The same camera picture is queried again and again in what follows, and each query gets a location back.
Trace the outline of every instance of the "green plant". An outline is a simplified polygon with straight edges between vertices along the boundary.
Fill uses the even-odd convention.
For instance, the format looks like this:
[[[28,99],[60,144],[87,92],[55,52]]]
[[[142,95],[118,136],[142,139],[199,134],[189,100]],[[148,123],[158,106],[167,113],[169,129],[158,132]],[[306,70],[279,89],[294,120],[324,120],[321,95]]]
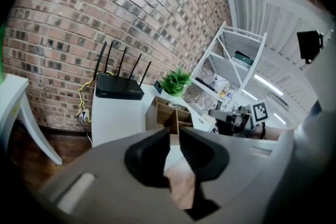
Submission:
[[[191,73],[184,73],[181,68],[177,68],[176,71],[170,71],[160,85],[166,93],[179,97],[184,87],[191,84],[190,75]]]

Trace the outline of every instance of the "green object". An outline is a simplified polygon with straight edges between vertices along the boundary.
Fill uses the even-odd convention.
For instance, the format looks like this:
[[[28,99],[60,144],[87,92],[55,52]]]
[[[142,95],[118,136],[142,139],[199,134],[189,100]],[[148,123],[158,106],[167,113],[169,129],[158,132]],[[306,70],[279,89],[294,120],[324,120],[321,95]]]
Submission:
[[[181,68],[170,71],[163,81],[160,82],[163,90],[175,97],[180,97],[185,86],[191,84],[191,73],[184,73]]]
[[[4,42],[5,37],[5,25],[2,24],[0,27],[0,85],[4,82],[5,77],[2,73],[2,43]]]
[[[240,61],[242,61],[242,62],[244,62],[244,63],[246,63],[246,64],[248,64],[249,66],[252,66],[253,62],[254,62],[252,59],[250,59],[250,58],[248,58],[246,56],[243,56],[241,54],[238,54],[238,53],[235,54],[235,58],[238,59],[238,60],[240,60]]]

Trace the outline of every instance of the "white table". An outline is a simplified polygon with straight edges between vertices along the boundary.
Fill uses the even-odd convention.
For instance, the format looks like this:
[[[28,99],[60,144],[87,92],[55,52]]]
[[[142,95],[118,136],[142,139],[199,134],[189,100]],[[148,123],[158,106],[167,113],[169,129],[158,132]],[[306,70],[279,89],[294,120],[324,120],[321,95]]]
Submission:
[[[92,142],[93,146],[124,138],[145,131],[145,114],[155,96],[185,106],[191,113],[195,129],[211,131],[213,123],[208,123],[196,113],[182,98],[172,97],[162,91],[161,95],[152,85],[143,84],[142,100],[120,100],[96,97],[92,104]]]
[[[61,157],[50,146],[30,109],[25,92],[28,80],[12,74],[5,74],[5,81],[0,85],[0,143],[7,153],[9,136],[15,119],[19,115],[27,131],[41,150],[55,163],[62,164]]]

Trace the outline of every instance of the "metal shelving unit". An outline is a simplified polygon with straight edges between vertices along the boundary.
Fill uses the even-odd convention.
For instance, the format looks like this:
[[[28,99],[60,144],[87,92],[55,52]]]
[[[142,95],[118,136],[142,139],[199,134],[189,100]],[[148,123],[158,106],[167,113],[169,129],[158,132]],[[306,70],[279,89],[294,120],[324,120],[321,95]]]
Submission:
[[[226,26],[226,22],[224,22],[192,72],[192,83],[218,101],[226,104],[227,107],[225,111],[230,111],[235,103],[235,99],[240,95],[249,79],[254,75],[254,71],[265,46],[266,37],[267,33],[260,36],[245,30]],[[223,48],[224,56],[212,52],[217,43]],[[233,60],[238,50],[254,61],[252,66],[240,65]],[[196,75],[206,59],[210,61],[212,68],[219,76],[228,80],[236,87],[239,87],[229,102],[196,80]]]

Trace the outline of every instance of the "black router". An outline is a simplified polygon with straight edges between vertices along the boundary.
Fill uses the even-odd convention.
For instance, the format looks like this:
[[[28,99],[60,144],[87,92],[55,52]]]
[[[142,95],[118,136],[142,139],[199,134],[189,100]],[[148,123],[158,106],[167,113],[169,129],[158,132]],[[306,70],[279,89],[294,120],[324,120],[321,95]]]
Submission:
[[[93,79],[96,79],[96,75],[97,75],[96,96],[100,98],[109,98],[109,99],[141,100],[144,95],[143,91],[141,90],[141,84],[152,62],[148,64],[146,71],[142,77],[140,85],[138,85],[137,81],[132,79],[131,77],[135,70],[135,67],[137,66],[141,58],[141,55],[138,57],[129,77],[128,78],[120,77],[119,74],[120,74],[121,65],[124,60],[125,53],[127,51],[127,48],[125,48],[124,53],[121,58],[121,62],[119,65],[117,75],[114,76],[114,75],[111,75],[110,73],[107,73],[106,70],[107,70],[107,64],[108,64],[109,57],[110,57],[111,48],[112,48],[112,45],[115,45],[117,47],[118,46],[117,43],[119,42],[116,40],[113,40],[111,42],[109,53],[106,59],[104,72],[99,72],[97,75],[101,57],[104,53],[105,47],[107,46],[106,41],[101,49],[100,55],[98,57],[96,69],[94,71],[94,76],[93,76]]]

